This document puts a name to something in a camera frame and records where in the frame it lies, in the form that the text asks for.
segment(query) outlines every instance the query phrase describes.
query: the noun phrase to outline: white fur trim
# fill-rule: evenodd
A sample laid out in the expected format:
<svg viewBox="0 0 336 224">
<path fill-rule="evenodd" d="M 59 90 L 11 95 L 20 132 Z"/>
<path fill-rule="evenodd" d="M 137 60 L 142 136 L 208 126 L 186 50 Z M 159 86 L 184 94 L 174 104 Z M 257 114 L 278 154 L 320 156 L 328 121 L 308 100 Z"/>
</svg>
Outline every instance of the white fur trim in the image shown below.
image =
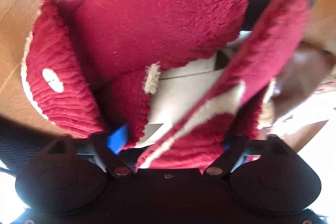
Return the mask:
<svg viewBox="0 0 336 224">
<path fill-rule="evenodd" d="M 30 32 L 28 37 L 26 38 L 26 44 L 25 44 L 25 51 L 24 51 L 24 55 L 23 55 L 23 59 L 22 59 L 22 63 L 21 63 L 21 79 L 22 79 L 22 87 L 23 90 L 29 100 L 29 102 L 32 104 L 32 106 L 37 110 L 38 113 L 41 114 L 41 116 L 45 119 L 48 120 L 47 115 L 42 113 L 42 109 L 38 106 L 37 102 L 34 101 L 33 99 L 33 94 L 30 90 L 30 86 L 29 83 L 27 82 L 27 64 L 26 64 L 26 59 L 27 59 L 27 55 L 29 53 L 29 48 L 30 48 L 30 43 L 33 39 L 33 34 Z"/>
<path fill-rule="evenodd" d="M 140 166 L 140 168 L 149 168 L 152 161 L 159 158 L 164 152 L 168 151 L 174 142 L 186 135 L 188 135 L 195 127 L 211 120 L 219 114 L 230 113 L 236 114 L 239 108 L 239 102 L 244 94 L 245 82 L 240 81 L 238 85 L 229 91 L 218 95 L 211 100 L 208 100 L 201 106 L 184 124 L 184 126 L 177 131 L 172 137 L 164 141 Z"/>
<path fill-rule="evenodd" d="M 149 68 L 148 68 L 148 75 L 147 75 L 147 79 L 145 82 L 145 85 L 143 87 L 143 91 L 148 94 L 155 94 L 158 85 L 159 85 L 159 77 L 160 77 L 160 66 L 158 65 L 158 63 L 156 64 L 152 64 Z"/>
</svg>

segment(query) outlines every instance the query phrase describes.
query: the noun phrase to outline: blue tape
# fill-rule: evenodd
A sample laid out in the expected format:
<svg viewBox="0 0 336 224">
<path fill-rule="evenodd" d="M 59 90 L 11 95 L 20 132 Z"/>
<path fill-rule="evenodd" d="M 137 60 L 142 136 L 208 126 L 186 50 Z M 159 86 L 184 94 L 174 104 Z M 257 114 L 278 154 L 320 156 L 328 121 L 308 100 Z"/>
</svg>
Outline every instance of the blue tape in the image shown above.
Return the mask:
<svg viewBox="0 0 336 224">
<path fill-rule="evenodd" d="M 108 136 L 106 145 L 113 153 L 117 155 L 119 154 L 121 148 L 126 144 L 127 140 L 128 126 L 125 124 L 113 132 L 110 136 Z"/>
</svg>

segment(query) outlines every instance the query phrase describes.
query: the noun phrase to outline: red fleece fabric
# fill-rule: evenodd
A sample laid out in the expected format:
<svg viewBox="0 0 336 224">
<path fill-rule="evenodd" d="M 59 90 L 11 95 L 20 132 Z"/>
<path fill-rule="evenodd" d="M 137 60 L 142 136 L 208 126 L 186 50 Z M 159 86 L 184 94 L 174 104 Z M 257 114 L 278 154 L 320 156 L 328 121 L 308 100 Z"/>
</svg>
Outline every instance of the red fleece fabric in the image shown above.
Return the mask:
<svg viewBox="0 0 336 224">
<path fill-rule="evenodd" d="M 28 82 L 38 82 L 33 99 L 43 113 L 48 112 L 51 122 L 74 135 L 88 136 L 106 128 L 87 124 L 90 119 L 98 124 L 101 116 L 97 109 L 84 113 L 71 103 L 78 96 L 75 88 L 66 86 L 64 93 L 56 94 L 44 83 L 41 71 L 54 67 L 39 55 L 52 57 L 56 52 L 57 59 L 62 52 L 71 56 L 76 63 L 71 73 L 84 77 L 88 85 L 81 82 L 80 86 L 86 92 L 90 88 L 98 98 L 108 128 L 127 122 L 130 140 L 126 147 L 133 146 L 143 135 L 149 112 L 150 95 L 143 91 L 147 67 L 159 62 L 161 70 L 167 70 L 212 56 L 238 36 L 247 5 L 248 0 L 44 0 L 41 18 L 57 18 L 60 23 L 52 26 L 50 21 L 45 26 L 38 19 L 34 26 L 31 48 L 45 52 L 30 52 L 34 58 L 27 59 L 28 73 L 32 73 Z M 70 72 L 59 66 L 65 71 L 54 71 L 63 81 Z M 69 110 L 59 111 L 64 102 L 41 101 L 40 89 L 49 92 L 52 100 L 69 102 Z M 81 100 L 90 106 L 94 101 Z"/>
<path fill-rule="evenodd" d="M 223 153 L 222 141 L 234 122 L 234 128 L 239 129 L 244 135 L 255 138 L 256 128 L 248 126 L 256 126 L 253 113 L 260 111 L 262 102 L 260 96 L 256 98 L 256 102 L 250 104 L 246 120 L 245 116 L 241 115 L 239 120 L 235 120 L 235 115 L 230 113 L 217 114 L 168 145 L 168 142 L 175 138 L 176 133 L 207 101 L 226 93 L 241 82 L 245 84 L 245 90 L 240 97 L 240 106 L 245 105 L 262 90 L 270 79 L 280 72 L 301 41 L 307 21 L 308 5 L 307 0 L 272 0 L 223 75 L 170 132 L 139 157 L 137 167 L 140 168 L 143 163 L 151 159 L 150 165 L 147 166 L 149 168 L 174 169 L 182 166 L 197 167 L 204 171 Z M 244 132 L 237 123 L 244 123 L 247 126 Z"/>
<path fill-rule="evenodd" d="M 43 114 L 78 137 L 104 131 L 97 103 L 81 73 L 67 27 L 58 15 L 54 0 L 44 0 L 32 34 L 34 38 L 26 58 L 26 80 Z M 64 92 L 57 93 L 50 88 L 42 76 L 45 68 L 57 74 Z"/>
<path fill-rule="evenodd" d="M 209 58 L 238 37 L 247 5 L 248 0 L 84 0 L 73 20 L 80 51 L 89 53 L 77 54 L 84 76 L 95 89 L 157 62 L 167 70 Z"/>
</svg>

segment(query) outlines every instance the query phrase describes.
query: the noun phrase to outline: black fabric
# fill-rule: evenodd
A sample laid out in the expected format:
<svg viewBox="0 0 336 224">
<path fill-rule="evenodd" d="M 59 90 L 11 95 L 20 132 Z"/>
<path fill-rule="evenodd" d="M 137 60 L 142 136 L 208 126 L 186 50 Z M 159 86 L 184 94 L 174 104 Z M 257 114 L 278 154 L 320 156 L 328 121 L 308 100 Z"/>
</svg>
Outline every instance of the black fabric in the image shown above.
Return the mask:
<svg viewBox="0 0 336 224">
<path fill-rule="evenodd" d="M 52 136 L 0 117 L 0 160 L 14 173 L 52 140 Z"/>
</svg>

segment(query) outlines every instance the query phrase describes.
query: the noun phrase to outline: copper rivet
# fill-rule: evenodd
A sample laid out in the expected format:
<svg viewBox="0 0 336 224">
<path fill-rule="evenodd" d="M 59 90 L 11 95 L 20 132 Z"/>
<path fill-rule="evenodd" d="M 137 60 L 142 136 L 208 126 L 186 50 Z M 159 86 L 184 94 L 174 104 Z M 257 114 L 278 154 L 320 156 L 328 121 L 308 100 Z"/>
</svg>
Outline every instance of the copper rivet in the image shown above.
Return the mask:
<svg viewBox="0 0 336 224">
<path fill-rule="evenodd" d="M 164 177 L 165 177 L 165 179 L 172 179 L 174 177 L 174 175 L 172 175 L 172 174 L 165 174 Z"/>
<path fill-rule="evenodd" d="M 117 167 L 115 168 L 114 173 L 118 176 L 127 176 L 131 173 L 131 170 L 127 167 Z"/>
<path fill-rule="evenodd" d="M 223 173 L 223 170 L 219 167 L 209 167 L 206 172 L 212 176 L 218 176 Z"/>
</svg>

